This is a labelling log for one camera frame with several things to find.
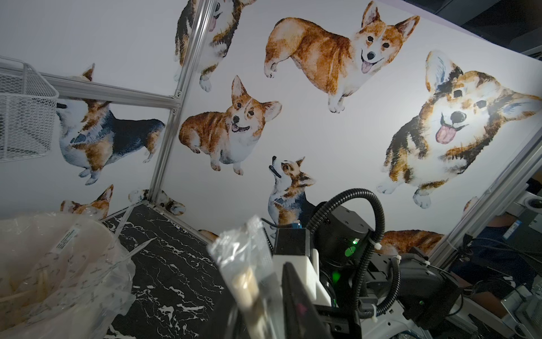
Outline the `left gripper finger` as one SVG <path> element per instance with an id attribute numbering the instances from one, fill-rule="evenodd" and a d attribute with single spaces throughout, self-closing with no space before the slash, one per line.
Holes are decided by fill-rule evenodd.
<path id="1" fill-rule="evenodd" d="M 332 338 L 290 262 L 286 262 L 282 269 L 282 296 L 286 338 Z"/>

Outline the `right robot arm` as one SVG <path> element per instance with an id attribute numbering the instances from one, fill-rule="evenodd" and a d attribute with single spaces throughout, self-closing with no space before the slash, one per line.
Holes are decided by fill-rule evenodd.
<path id="1" fill-rule="evenodd" d="M 450 273 L 416 252 L 385 251 L 385 213 L 368 189 L 310 205 L 301 225 L 320 255 L 330 305 L 316 309 L 328 338 L 427 338 L 462 303 Z"/>

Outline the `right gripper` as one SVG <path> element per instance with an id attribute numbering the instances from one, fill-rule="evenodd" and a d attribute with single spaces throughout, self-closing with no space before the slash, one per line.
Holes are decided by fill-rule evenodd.
<path id="1" fill-rule="evenodd" d="M 316 292 L 315 307 L 332 338 L 363 338 L 359 308 L 351 292 L 340 292 L 338 298 Z"/>

